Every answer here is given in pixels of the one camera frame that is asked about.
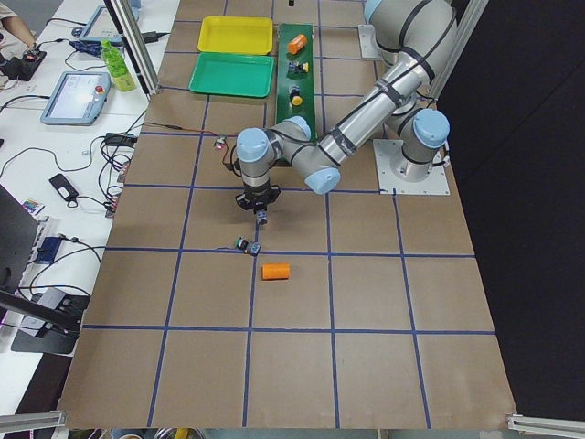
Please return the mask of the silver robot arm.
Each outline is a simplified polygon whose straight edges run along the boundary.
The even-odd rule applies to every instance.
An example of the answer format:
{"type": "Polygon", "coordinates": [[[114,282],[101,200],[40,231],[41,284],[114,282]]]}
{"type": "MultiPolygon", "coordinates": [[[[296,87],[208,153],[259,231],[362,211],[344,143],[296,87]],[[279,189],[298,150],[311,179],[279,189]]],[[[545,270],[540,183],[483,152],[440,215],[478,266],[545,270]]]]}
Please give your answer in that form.
{"type": "Polygon", "coordinates": [[[422,108],[416,91],[433,82],[452,54],[457,34],[454,8],[442,0],[368,1],[364,16],[374,28],[388,70],[361,103],[316,142],[301,116],[239,133],[236,152],[243,191],[235,200],[242,209],[252,210],[260,224],[280,195],[279,187],[271,183],[270,170],[281,158],[307,187],[323,195],[338,184],[342,162],[382,124],[403,139],[394,172],[407,181],[425,178],[437,150],[444,146],[450,133],[447,117],[422,108]]]}

